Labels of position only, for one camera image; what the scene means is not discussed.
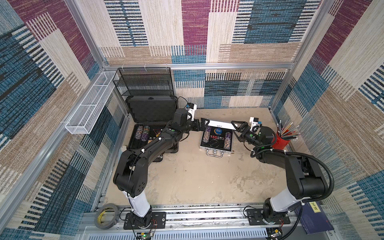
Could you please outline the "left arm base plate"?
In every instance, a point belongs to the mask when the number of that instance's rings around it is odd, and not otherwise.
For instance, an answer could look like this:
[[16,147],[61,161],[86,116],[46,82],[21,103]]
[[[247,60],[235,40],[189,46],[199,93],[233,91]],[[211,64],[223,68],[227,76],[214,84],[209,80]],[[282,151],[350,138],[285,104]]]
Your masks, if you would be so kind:
[[166,212],[148,212],[143,218],[134,213],[126,215],[124,230],[164,229],[166,226]]

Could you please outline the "silver aluminium poker case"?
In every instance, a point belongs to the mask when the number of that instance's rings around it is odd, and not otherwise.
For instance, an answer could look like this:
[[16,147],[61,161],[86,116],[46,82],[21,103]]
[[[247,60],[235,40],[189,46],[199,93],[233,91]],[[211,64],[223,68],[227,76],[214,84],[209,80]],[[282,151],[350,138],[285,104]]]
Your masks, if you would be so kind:
[[202,119],[203,135],[200,149],[209,157],[222,158],[231,155],[233,151],[233,139],[235,127],[231,123]]

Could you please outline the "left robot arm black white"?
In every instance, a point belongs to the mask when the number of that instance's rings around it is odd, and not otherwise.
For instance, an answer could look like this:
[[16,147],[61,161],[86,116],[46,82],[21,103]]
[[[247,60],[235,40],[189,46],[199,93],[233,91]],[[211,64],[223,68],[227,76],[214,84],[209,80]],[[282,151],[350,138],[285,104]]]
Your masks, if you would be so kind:
[[126,150],[118,162],[113,183],[128,198],[134,218],[139,222],[150,221],[152,207],[147,201],[145,187],[148,183],[148,169],[154,160],[182,140],[191,131],[204,131],[209,120],[195,119],[194,110],[177,109],[174,117],[163,128],[160,135],[137,150]]

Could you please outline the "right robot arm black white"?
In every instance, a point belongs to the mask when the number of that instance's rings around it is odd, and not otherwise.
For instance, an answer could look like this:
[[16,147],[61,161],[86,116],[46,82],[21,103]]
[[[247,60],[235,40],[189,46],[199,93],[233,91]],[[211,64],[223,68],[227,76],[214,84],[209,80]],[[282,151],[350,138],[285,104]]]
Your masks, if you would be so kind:
[[335,179],[331,170],[312,155],[273,148],[278,136],[269,127],[259,127],[254,133],[246,122],[232,121],[236,138],[254,148],[250,156],[261,163],[285,170],[287,187],[278,195],[265,200],[262,216],[271,222],[278,215],[297,207],[328,198],[334,190]]

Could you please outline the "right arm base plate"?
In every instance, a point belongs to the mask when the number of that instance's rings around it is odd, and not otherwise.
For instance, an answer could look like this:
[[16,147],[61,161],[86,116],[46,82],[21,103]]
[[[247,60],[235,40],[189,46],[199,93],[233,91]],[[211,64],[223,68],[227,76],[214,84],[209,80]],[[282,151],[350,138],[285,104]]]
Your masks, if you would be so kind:
[[254,208],[246,206],[243,209],[243,215],[248,219],[250,226],[267,226],[267,225],[289,225],[291,220],[287,212],[285,213],[268,213],[262,208]]

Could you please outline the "dark grey poker case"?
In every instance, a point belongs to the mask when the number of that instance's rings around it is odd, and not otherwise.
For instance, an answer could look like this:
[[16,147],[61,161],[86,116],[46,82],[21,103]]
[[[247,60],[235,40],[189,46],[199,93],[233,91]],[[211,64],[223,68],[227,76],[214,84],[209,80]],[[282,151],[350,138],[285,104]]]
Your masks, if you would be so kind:
[[[127,97],[126,105],[135,123],[128,149],[121,155],[121,160],[132,163],[136,159],[136,151],[151,145],[155,139],[153,129],[164,129],[174,117],[178,107],[178,100],[175,96],[134,96]],[[147,142],[135,139],[135,132],[138,126],[149,126],[150,135]]]

